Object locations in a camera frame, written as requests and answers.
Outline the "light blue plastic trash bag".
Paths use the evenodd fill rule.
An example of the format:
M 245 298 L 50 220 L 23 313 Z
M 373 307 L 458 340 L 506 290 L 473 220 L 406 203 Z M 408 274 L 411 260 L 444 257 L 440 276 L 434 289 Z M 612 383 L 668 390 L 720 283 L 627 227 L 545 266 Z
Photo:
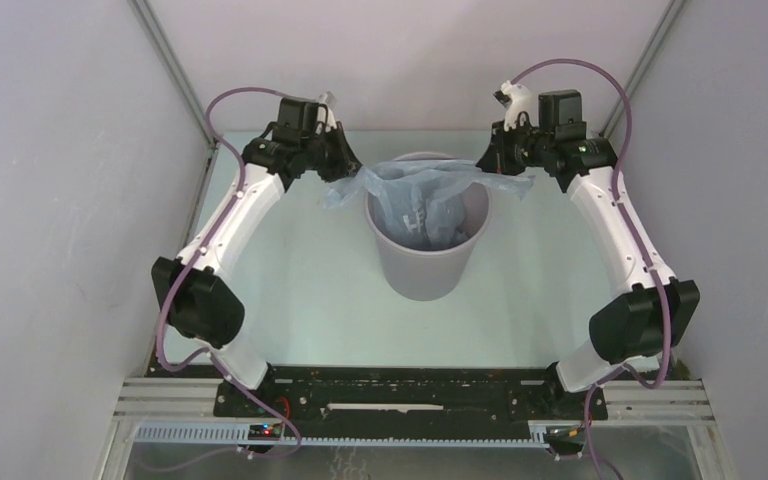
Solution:
M 413 250 L 440 251 L 464 243 L 466 218 L 462 195 L 472 185 L 523 198 L 532 176 L 488 173 L 465 159 L 386 161 L 363 167 L 325 191 L 326 208 L 337 208 L 365 193 L 379 229 L 393 242 Z

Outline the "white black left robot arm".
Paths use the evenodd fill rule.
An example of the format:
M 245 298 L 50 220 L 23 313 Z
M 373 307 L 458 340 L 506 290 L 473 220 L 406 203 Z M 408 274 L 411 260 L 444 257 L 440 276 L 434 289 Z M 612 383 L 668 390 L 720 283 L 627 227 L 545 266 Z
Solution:
M 238 151 L 238 172 L 201 231 L 151 270 L 161 325 L 196 342 L 227 381 L 242 385 L 237 402 L 252 416 L 272 411 L 276 390 L 263 381 L 270 365 L 243 332 L 245 307 L 230 278 L 259 224 L 295 180 L 313 171 L 334 182 L 360 169 L 334 102 L 329 92 L 283 98 L 276 120 Z

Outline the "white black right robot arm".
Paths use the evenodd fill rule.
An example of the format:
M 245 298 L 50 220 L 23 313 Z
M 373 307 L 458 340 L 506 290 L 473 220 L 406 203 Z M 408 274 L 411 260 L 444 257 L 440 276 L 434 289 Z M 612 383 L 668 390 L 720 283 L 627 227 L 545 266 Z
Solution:
M 590 228 L 607 271 L 611 301 L 591 317 L 588 340 L 555 365 L 556 381 L 541 392 L 545 411 L 566 418 L 580 407 L 580 391 L 614 371 L 667 366 L 700 292 L 659 256 L 631 204 L 614 148 L 587 134 L 578 91 L 539 95 L 536 124 L 527 112 L 532 94 L 524 86 L 506 82 L 494 97 L 505 116 L 492 124 L 478 167 L 507 176 L 539 168 L 554 178 Z

